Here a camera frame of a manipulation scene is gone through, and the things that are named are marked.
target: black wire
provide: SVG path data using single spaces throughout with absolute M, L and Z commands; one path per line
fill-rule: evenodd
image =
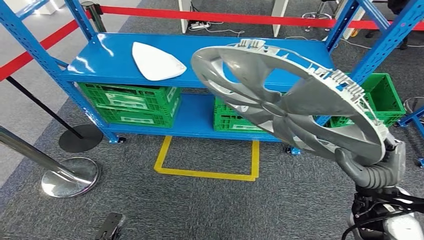
M 193 10 L 193 12 L 200 12 L 194 5 L 193 3 L 191 3 L 191 9 Z
M 405 210 L 405 211 L 401 211 L 401 212 L 398 212 L 398 213 L 395 213 L 395 214 L 374 217 L 374 218 L 370 218 L 370 219 L 362 221 L 362 222 L 358 222 L 358 223 L 349 227 L 348 229 L 346 229 L 346 231 L 343 232 L 343 235 L 341 236 L 341 240 L 346 240 L 346 237 L 348 236 L 348 234 L 352 230 L 360 228 L 360 227 L 362 227 L 366 224 L 370 224 L 370 223 L 373 223 L 373 222 L 382 221 L 382 220 L 386 220 L 386 219 L 389 219 L 389 218 L 394 218 L 394 217 L 410 214 L 410 213 L 413 213 L 413 212 L 414 212 L 414 210 Z

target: green plastic crate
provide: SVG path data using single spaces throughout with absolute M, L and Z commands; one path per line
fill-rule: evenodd
M 402 101 L 396 92 L 395 86 L 388 73 L 373 73 L 361 85 L 365 90 L 365 98 L 375 116 L 390 127 L 403 115 L 406 111 L 402 105 Z M 332 117 L 334 127 L 341 127 L 352 124 L 352 120 L 348 117 L 337 116 Z
M 151 113 L 169 113 L 180 96 L 174 86 L 137 86 L 98 83 L 78 83 L 85 96 L 95 107 L 127 108 Z
M 172 128 L 180 105 L 181 97 L 177 98 L 169 113 L 136 111 L 134 108 L 129 111 L 127 107 L 109 105 L 96 107 L 96 110 L 108 123 Z
M 215 97 L 213 130 L 219 132 L 260 133 L 263 131 L 250 121 L 238 115 L 231 107 Z
M 236 115 L 215 115 L 213 119 L 213 130 L 219 132 L 244 132 L 260 133 L 264 132 L 250 121 Z

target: floor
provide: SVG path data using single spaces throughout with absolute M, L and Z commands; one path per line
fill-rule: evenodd
M 116 2 L 103 0 L 103 5 L 177 9 L 177 1 L 139 0 Z M 195 0 L 205 12 L 231 12 L 269 15 L 272 1 L 240 7 L 237 1 L 220 0 L 209 4 Z M 317 2 L 308 0 L 289 3 L 288 16 L 299 16 L 315 10 Z M 67 23 L 71 16 L 58 12 L 52 16 L 31 16 L 25 24 L 39 39 Z M 105 15 L 110 32 L 180 34 L 179 20 Z M 40 23 L 43 28 L 36 28 Z M 244 30 L 242 37 L 272 37 L 272 27 L 262 25 L 223 24 L 216 30 Z M 300 27 L 282 27 L 281 38 L 304 36 L 323 38 L 325 32 L 314 29 L 306 33 Z M 230 32 L 189 34 L 234 36 Z M 371 46 L 374 39 L 362 36 L 351 41 Z M 411 45 L 424 45 L 422 33 L 410 36 Z M 0 43 L 12 42 L 3 37 Z M 75 31 L 50 53 L 70 61 L 84 45 Z M 21 48 L 1 49 L 0 64 L 19 54 Z M 365 49 L 341 42 L 333 53 L 336 66 L 350 71 Z M 424 71 L 421 63 L 424 48 L 395 50 L 376 72 L 390 73 L 400 97 L 422 96 Z M 34 95 L 49 105 L 71 125 L 88 120 L 52 80 L 35 63 L 29 63 L 13 75 Z M 303 153 L 283 153 L 280 143 L 260 143 L 260 172 L 255 182 L 230 181 L 184 176 L 161 175 L 153 170 L 163 137 L 126 135 L 125 144 L 108 144 L 106 139 L 96 148 L 71 154 L 58 147 L 64 131 L 56 121 L 29 102 L 3 81 L 0 106 L 6 114 L 0 123 L 42 149 L 57 160 L 87 157 L 101 165 L 102 177 L 89 193 L 71 199 L 52 199 L 40 190 L 44 170 L 28 159 L 0 146 L 0 237 L 12 240 L 93 239 L 109 212 L 127 216 L 123 239 L 339 239 L 346 228 L 347 213 L 354 193 L 351 180 L 334 162 Z M 18 104 L 9 107 L 13 101 Z M 391 128 L 391 132 L 407 143 L 406 175 L 402 187 L 411 194 L 424 197 L 424 171 L 414 160 L 424 156 L 424 140 L 414 127 Z M 250 142 L 196 138 L 174 138 L 164 167 L 246 174 L 250 170 Z M 417 214 L 424 224 L 424 216 Z

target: black stanchion base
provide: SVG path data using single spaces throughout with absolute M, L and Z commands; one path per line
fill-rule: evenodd
M 67 130 L 60 136 L 59 146 L 68 153 L 82 153 L 97 146 L 103 139 L 103 133 L 92 124 L 84 124 L 73 127 L 75 131 L 83 136 L 78 138 Z

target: white floor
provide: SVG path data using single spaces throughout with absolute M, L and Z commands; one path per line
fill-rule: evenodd
M 140 1 L 97 0 L 96 2 L 104 6 L 136 7 Z M 63 7 L 52 15 L 31 15 L 23 22 L 40 41 L 72 19 L 73 17 L 69 10 Z M 128 16 L 105 14 L 102 19 L 108 32 L 117 32 L 128 19 Z M 0 36 L 0 66 L 3 66 L 23 53 L 24 49 L 3 26 L 0 27 Z M 77 29 L 50 48 L 48 52 L 53 57 L 69 63 L 85 44 L 86 40 L 82 32 Z M 55 112 L 61 108 L 68 98 L 35 61 L 31 61 L 12 76 Z M 51 120 L 50 115 L 35 105 L 9 82 L 6 80 L 0 82 L 1 126 L 30 144 L 34 144 Z M 1 144 L 0 156 L 1 187 L 19 165 L 23 156 Z

